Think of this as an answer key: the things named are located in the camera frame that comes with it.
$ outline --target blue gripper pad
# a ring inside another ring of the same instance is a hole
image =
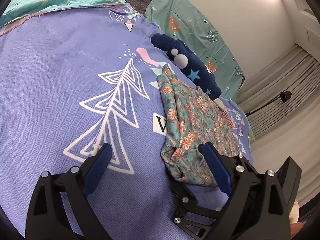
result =
[[[217,156],[218,153],[216,154],[208,143],[205,145],[199,145],[198,149],[204,156],[204,159],[207,162],[212,175],[217,181],[220,190],[228,196],[231,196],[231,176]]]
[[[112,147],[111,145],[107,145],[99,154],[97,160],[93,163],[84,178],[84,188],[82,192],[86,198],[96,190],[101,177],[111,161],[111,158]]]

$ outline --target navy blue plush toy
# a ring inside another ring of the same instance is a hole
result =
[[[151,42],[156,48],[167,51],[169,59],[195,85],[201,87],[212,101],[221,95],[221,89],[217,86],[214,75],[183,41],[156,33],[152,35]]]

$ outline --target white label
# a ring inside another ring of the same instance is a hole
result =
[[[153,113],[153,131],[166,136],[167,119],[159,114]]]

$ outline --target white wall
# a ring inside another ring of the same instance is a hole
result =
[[[189,0],[220,32],[246,79],[294,46],[282,0]]]

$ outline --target white pompom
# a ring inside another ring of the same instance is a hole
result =
[[[179,54],[179,51],[177,49],[172,49],[171,54],[177,56]]]
[[[188,58],[183,54],[179,54],[174,57],[174,63],[180,69],[185,68],[188,65]]]

